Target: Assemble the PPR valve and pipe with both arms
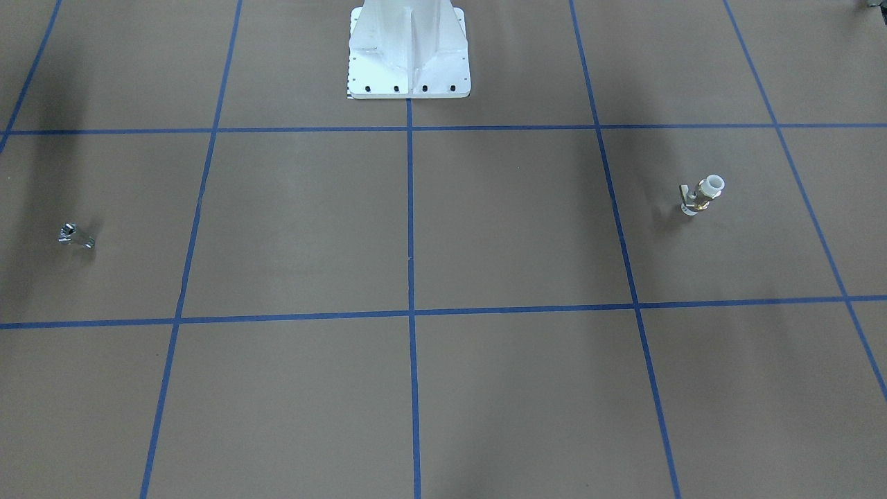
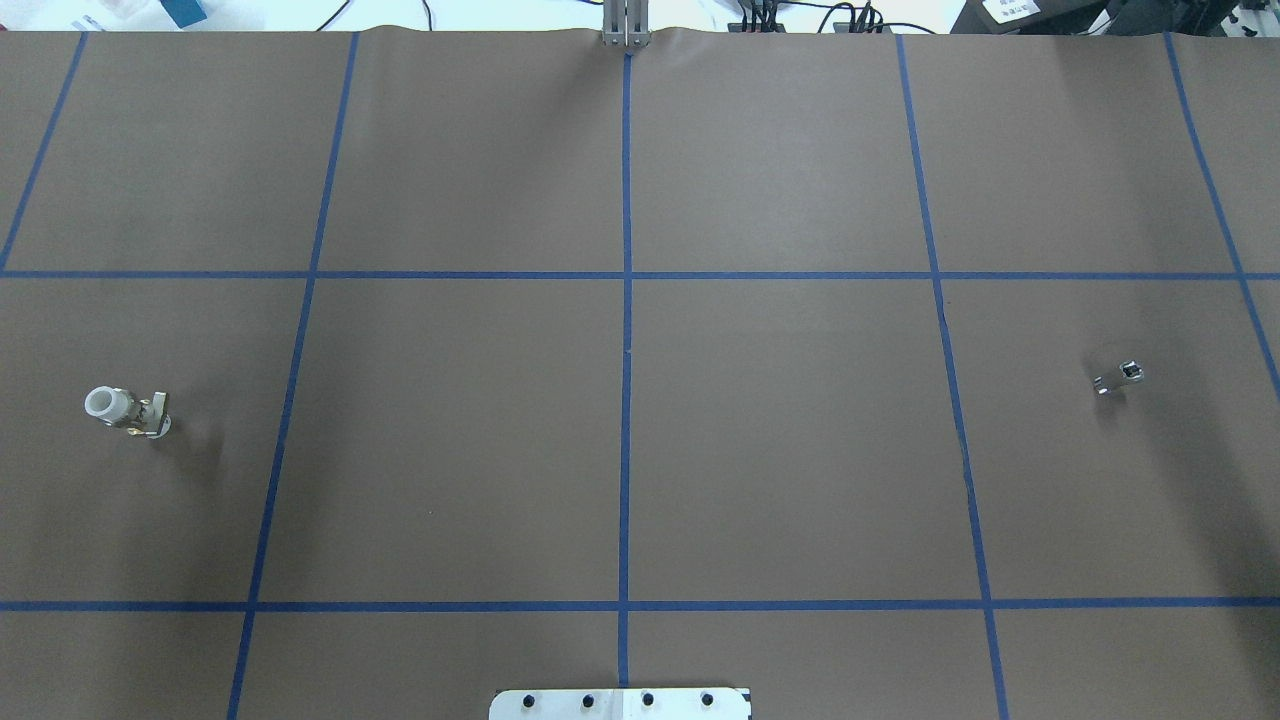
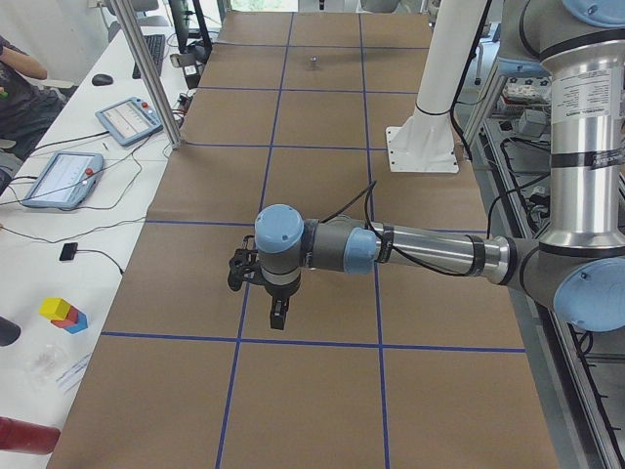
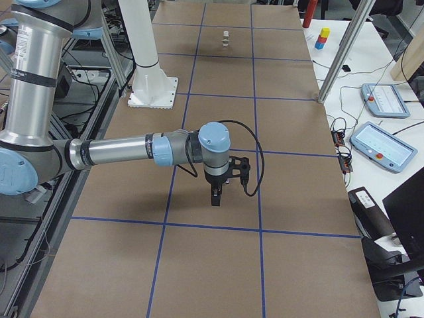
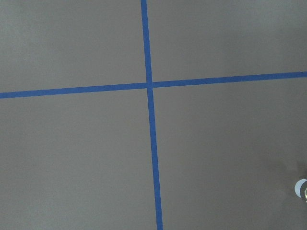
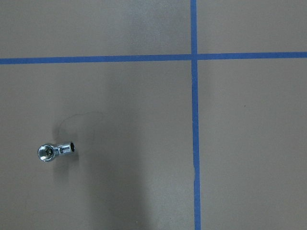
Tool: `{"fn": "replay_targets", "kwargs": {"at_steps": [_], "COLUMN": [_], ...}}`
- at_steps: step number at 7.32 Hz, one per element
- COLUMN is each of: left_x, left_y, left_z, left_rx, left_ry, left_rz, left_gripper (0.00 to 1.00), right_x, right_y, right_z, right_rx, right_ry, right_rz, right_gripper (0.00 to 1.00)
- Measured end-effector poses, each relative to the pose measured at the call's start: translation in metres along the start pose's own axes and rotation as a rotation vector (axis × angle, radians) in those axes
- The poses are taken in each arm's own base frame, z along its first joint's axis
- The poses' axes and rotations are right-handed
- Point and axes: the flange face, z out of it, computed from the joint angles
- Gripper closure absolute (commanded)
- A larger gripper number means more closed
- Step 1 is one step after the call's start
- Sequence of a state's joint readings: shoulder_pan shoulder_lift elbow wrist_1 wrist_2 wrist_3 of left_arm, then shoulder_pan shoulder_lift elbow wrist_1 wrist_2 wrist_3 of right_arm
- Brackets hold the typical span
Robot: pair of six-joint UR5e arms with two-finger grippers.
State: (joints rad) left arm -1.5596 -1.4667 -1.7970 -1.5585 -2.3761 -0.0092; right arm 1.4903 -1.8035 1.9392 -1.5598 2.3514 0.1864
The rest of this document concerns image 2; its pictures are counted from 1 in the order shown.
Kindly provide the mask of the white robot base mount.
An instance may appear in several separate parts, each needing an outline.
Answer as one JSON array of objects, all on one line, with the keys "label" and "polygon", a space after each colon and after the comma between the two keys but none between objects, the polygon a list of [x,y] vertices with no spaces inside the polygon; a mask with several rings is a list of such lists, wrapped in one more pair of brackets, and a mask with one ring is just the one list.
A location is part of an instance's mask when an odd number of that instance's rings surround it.
[{"label": "white robot base mount", "polygon": [[512,689],[489,719],[753,719],[750,691],[731,687]]}]

